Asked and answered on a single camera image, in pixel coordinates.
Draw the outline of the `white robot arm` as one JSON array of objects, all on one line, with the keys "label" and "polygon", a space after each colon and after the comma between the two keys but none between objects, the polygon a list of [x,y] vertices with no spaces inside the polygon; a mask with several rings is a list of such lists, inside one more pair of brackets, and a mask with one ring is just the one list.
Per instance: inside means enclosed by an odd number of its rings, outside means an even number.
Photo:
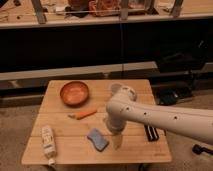
[{"label": "white robot arm", "polygon": [[120,134],[131,121],[213,145],[213,110],[142,104],[136,101],[136,91],[122,84],[110,90],[106,126],[112,134]]}]

